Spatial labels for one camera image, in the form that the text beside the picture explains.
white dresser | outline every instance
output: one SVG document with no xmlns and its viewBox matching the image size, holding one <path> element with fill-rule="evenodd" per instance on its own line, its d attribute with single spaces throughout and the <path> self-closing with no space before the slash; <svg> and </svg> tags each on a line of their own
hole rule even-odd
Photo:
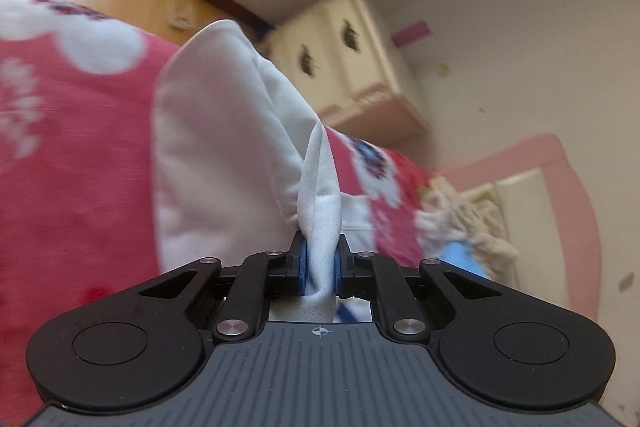
<svg viewBox="0 0 640 427">
<path fill-rule="evenodd" d="M 366 0 L 321 0 L 263 44 L 321 120 L 338 131 L 391 145 L 426 130 L 422 93 Z"/>
</svg>

gray gripper base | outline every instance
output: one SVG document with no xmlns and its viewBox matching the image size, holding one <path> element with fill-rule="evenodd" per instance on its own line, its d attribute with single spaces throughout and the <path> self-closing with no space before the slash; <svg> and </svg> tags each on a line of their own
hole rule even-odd
<svg viewBox="0 0 640 427">
<path fill-rule="evenodd" d="M 43 409 L 30 427 L 606 427 L 595 404 L 528 415 L 478 402 L 445 378 L 426 349 L 384 339 L 372 323 L 268 323 L 255 339 L 218 346 L 171 398 L 122 415 Z"/>
</svg>

drawer handle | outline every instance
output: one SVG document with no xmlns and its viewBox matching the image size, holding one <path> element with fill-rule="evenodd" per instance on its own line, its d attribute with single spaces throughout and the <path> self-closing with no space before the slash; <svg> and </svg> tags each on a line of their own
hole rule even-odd
<svg viewBox="0 0 640 427">
<path fill-rule="evenodd" d="M 342 42 L 348 48 L 352 49 L 355 52 L 360 52 L 360 47 L 358 46 L 358 32 L 353 29 L 351 23 L 344 19 L 344 28 L 342 28 Z"/>
<path fill-rule="evenodd" d="M 314 77 L 314 58 L 309 53 L 309 47 L 302 44 L 302 51 L 298 57 L 298 65 L 303 73 L 308 74 L 311 78 Z"/>
</svg>

pink headboard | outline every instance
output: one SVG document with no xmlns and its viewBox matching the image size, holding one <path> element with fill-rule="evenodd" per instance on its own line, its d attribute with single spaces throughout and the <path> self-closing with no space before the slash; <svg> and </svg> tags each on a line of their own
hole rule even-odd
<svg viewBox="0 0 640 427">
<path fill-rule="evenodd" d="M 587 192 L 569 165 L 556 135 L 535 135 L 487 158 L 442 174 L 462 192 L 534 168 L 542 170 L 556 215 L 571 308 L 595 320 L 600 297 L 598 224 Z"/>
</svg>

fluffy white fabric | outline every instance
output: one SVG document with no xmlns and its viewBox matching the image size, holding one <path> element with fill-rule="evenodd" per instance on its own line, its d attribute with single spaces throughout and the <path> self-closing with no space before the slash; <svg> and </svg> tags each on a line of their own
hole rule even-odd
<svg viewBox="0 0 640 427">
<path fill-rule="evenodd" d="M 153 115 L 155 216 L 163 270 L 214 256 L 223 266 L 310 247 L 307 295 L 274 319 L 331 322 L 340 190 L 326 131 L 237 24 L 215 22 L 159 75 Z"/>
</svg>

